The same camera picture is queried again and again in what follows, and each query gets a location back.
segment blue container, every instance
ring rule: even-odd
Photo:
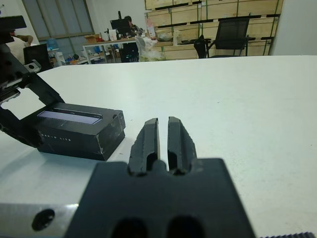
[[[56,42],[56,39],[49,38],[47,40],[47,46],[48,46],[48,48],[51,48],[51,49],[57,49],[58,48],[58,44]]]

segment cardboard box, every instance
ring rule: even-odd
[[[40,133],[41,152],[107,160],[125,137],[120,110],[56,103],[22,119]]]
[[[87,43],[96,43],[97,42],[97,38],[99,38],[99,34],[95,34],[95,35],[88,35],[85,36]]]

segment screen on device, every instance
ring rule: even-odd
[[[43,111],[38,114],[38,117],[81,122],[85,124],[96,124],[97,122],[102,120],[102,115],[63,109]]]

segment computer monitor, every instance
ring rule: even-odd
[[[131,35],[130,24],[127,19],[112,20],[110,23],[112,29],[117,29],[119,34],[124,36]]]
[[[32,60],[36,60],[42,67],[40,72],[53,68],[50,63],[48,47],[46,44],[25,47],[23,52],[25,64],[32,63]]]

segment office room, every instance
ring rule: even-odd
[[[0,0],[0,237],[315,238],[316,11]]]

